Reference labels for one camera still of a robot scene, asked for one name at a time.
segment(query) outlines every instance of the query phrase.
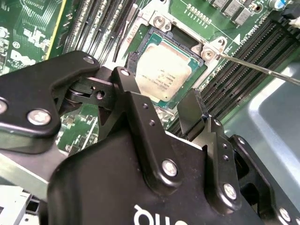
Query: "black clamp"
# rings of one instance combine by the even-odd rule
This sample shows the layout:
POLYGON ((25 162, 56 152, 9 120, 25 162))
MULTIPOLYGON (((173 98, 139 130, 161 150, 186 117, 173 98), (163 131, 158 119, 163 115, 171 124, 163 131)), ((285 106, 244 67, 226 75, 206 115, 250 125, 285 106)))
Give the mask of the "black clamp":
POLYGON ((205 196, 221 214, 241 208, 241 195, 233 148, 220 121, 210 117, 197 89, 191 89, 179 102, 182 133, 207 152, 205 196))

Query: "screwdriver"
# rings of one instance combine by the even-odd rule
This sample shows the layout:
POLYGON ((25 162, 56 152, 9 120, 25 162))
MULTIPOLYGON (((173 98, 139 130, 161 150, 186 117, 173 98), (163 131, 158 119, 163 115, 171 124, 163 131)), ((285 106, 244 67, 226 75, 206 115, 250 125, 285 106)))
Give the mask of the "screwdriver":
POLYGON ((297 80, 295 78, 292 78, 292 77, 289 77, 289 76, 286 76, 286 75, 283 75, 281 73, 277 73, 273 70, 269 70, 269 69, 266 69, 266 68, 263 68, 263 67, 260 67, 258 65, 255 65, 255 64, 252 64, 252 63, 249 63, 249 62, 246 62, 246 61, 243 61, 243 60, 239 60, 235 57, 231 57, 231 56, 228 56, 228 55, 225 55, 223 53, 217 53, 220 57, 224 58, 224 59, 227 59, 227 60, 230 60, 232 62, 236 62, 236 63, 239 63, 241 65, 244 65, 246 67, 249 67, 249 68, 252 68, 252 69, 255 69, 255 70, 258 70, 262 73, 265 73, 265 74, 268 74, 268 75, 271 75, 271 76, 274 76, 276 78, 279 78, 283 81, 286 81, 286 82, 290 82, 290 83, 293 83, 293 84, 296 84, 298 86, 300 86, 300 80, 297 80))

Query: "capacitor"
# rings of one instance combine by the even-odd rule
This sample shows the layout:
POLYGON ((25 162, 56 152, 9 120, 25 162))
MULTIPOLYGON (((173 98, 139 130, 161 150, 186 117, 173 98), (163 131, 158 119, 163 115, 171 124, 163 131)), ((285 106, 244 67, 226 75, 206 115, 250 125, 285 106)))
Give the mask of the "capacitor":
POLYGON ((281 10, 285 7, 286 0, 270 0, 269 6, 274 10, 281 10))

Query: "motherboard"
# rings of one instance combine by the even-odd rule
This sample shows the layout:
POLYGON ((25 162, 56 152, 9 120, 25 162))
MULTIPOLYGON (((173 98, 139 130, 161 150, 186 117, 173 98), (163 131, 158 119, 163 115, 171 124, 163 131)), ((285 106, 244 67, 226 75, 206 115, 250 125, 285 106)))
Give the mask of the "motherboard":
MULTIPOLYGON (((215 55, 215 49, 281 71, 300 54, 285 0, 0 0, 0 75, 70 51, 101 65, 138 56, 136 82, 166 130, 182 136, 177 104, 198 89, 225 122, 272 77, 215 55)), ((77 152, 98 140, 98 109, 65 114, 56 143, 77 152)))

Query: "bolt head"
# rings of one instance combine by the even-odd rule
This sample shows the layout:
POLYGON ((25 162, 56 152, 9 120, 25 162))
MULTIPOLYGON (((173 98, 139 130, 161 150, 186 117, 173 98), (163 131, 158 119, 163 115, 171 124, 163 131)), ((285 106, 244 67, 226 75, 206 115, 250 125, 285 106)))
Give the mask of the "bolt head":
POLYGON ((162 163, 162 167, 163 167, 163 170, 164 172, 170 176, 170 177, 174 177, 177 175, 177 167, 176 165, 171 162, 170 160, 165 160, 163 161, 162 163))
POLYGON ((28 113, 27 119, 30 123, 34 125, 43 126, 50 122, 51 116, 48 112, 44 110, 36 109, 28 113))
POLYGON ((245 144, 244 139, 242 139, 241 137, 238 137, 239 142, 241 142, 242 144, 245 144))
POLYGON ((280 212, 280 215, 282 216, 282 218, 285 221, 287 221, 287 222, 291 221, 290 215, 288 214, 288 212, 284 208, 280 208, 279 212, 280 212))
POLYGON ((224 191, 228 198, 235 200, 236 199, 236 192, 230 184, 224 184, 224 191))
POLYGON ((0 114, 4 113, 8 109, 8 105, 0 100, 0 114))
POLYGON ((157 16, 157 17, 154 18, 153 24, 154 24, 154 26, 156 26, 157 28, 160 29, 160 28, 162 28, 164 26, 165 19, 162 18, 161 16, 157 16))
POLYGON ((125 70, 125 69, 121 69, 121 73, 123 75, 125 75, 125 76, 129 76, 130 75, 130 73, 127 70, 125 70))
POLYGON ((204 49, 201 56, 205 61, 210 61, 215 56, 215 54, 211 49, 204 49))
POLYGON ((215 123, 216 123, 218 126, 221 126, 220 121, 218 121, 217 119, 215 119, 215 123))
POLYGON ((88 62, 89 64, 94 64, 95 63, 93 58, 90 57, 90 56, 84 56, 83 60, 88 62))

